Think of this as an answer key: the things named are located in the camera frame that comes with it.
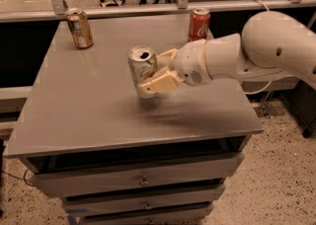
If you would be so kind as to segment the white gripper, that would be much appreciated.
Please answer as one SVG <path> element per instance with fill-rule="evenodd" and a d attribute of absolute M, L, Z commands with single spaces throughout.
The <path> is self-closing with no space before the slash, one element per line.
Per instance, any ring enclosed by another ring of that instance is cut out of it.
<path fill-rule="evenodd" d="M 184 82 L 199 86 L 211 82 L 204 57 L 205 39 L 186 43 L 179 49 L 169 49 L 157 56 L 158 70 L 151 78 L 139 83 L 141 92 L 153 95 L 176 90 Z"/>

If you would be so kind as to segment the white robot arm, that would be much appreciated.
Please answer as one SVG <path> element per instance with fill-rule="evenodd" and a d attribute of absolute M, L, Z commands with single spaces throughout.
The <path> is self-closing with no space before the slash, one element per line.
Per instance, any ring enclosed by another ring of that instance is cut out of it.
<path fill-rule="evenodd" d="M 146 94 L 170 92 L 182 83 L 272 82 L 287 75 L 316 88 L 316 34 L 284 13 L 265 11 L 240 34 L 188 42 L 158 55 L 157 63 L 158 71 L 138 84 Z"/>

